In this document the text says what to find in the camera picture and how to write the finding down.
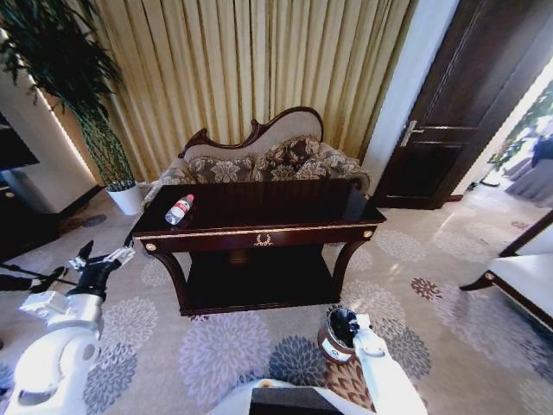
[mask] wooden console table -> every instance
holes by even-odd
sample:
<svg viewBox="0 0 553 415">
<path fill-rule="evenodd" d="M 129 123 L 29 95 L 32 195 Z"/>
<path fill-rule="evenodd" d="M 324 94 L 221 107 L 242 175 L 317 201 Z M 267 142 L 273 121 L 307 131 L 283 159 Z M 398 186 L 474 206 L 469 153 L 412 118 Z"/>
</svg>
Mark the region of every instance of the wooden console table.
<svg viewBox="0 0 553 415">
<path fill-rule="evenodd" d="M 194 205 L 177 226 L 165 213 Z M 347 180 L 164 186 L 132 230 L 167 268 L 182 316 L 340 301 L 355 250 L 386 218 Z M 331 275 L 323 244 L 346 242 Z M 190 252 L 188 279 L 173 252 Z"/>
</svg>

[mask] patterned carpet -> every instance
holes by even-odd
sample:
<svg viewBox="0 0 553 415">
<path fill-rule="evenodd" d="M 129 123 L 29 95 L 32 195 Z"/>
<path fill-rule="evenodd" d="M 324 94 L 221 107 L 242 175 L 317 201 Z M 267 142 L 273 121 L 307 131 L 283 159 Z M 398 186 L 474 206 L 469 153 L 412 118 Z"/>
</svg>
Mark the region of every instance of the patterned carpet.
<svg viewBox="0 0 553 415">
<path fill-rule="evenodd" d="M 495 288 L 457 289 L 546 212 L 479 186 L 438 211 L 383 209 L 388 221 L 353 256 L 342 303 L 370 313 L 431 415 L 552 413 L 551 333 Z M 92 238 L 95 252 L 110 252 L 134 219 L 101 193 L 60 239 L 10 262 L 50 271 Z M 339 250 L 325 246 L 329 266 Z M 189 256 L 179 260 L 188 273 Z M 234 386 L 267 376 L 369 406 L 359 363 L 330 364 L 316 346 L 336 304 L 180 317 L 167 272 L 141 248 L 108 287 L 102 357 L 85 393 L 91 414 L 202 414 Z M 25 296 L 0 292 L 0 387 L 44 333 L 17 310 Z"/>
</svg>

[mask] wooden door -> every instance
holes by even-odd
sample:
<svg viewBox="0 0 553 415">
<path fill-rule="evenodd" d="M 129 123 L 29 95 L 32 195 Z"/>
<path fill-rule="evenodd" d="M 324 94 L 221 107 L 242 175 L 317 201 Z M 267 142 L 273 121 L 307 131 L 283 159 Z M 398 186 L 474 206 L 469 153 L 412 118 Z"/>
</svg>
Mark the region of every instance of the wooden door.
<svg viewBox="0 0 553 415">
<path fill-rule="evenodd" d="M 461 0 L 374 194 L 442 206 L 553 55 L 553 1 Z"/>
</svg>

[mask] table leg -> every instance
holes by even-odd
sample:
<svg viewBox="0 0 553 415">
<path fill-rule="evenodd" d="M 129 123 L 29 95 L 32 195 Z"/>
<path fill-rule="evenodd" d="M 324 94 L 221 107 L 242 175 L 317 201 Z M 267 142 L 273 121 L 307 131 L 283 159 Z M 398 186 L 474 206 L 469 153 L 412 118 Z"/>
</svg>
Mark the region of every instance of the table leg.
<svg viewBox="0 0 553 415">
<path fill-rule="evenodd" d="M 346 274 L 347 264 L 349 259 L 352 257 L 353 253 L 362 246 L 366 240 L 356 240 L 354 242 L 347 242 L 340 251 L 338 259 L 336 259 L 336 264 L 334 265 L 334 289 L 336 295 L 340 297 L 342 292 L 342 285 L 344 284 L 344 275 Z"/>
<path fill-rule="evenodd" d="M 172 253 L 152 253 L 154 257 L 159 259 L 165 265 L 173 285 L 175 286 L 176 297 L 179 300 L 181 316 L 184 316 L 185 311 L 190 309 L 190 302 L 187 295 L 187 280 L 184 278 L 181 264 Z"/>
</svg>

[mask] beige curtain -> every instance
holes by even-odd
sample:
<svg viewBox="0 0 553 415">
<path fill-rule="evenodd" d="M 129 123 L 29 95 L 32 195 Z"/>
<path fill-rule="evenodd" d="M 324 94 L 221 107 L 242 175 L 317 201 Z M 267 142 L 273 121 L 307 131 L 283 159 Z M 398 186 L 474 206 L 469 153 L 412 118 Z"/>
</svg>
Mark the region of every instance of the beige curtain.
<svg viewBox="0 0 553 415">
<path fill-rule="evenodd" d="M 139 180 L 200 128 L 223 144 L 294 105 L 364 153 L 414 0 L 97 0 L 122 69 L 111 119 Z"/>
</svg>

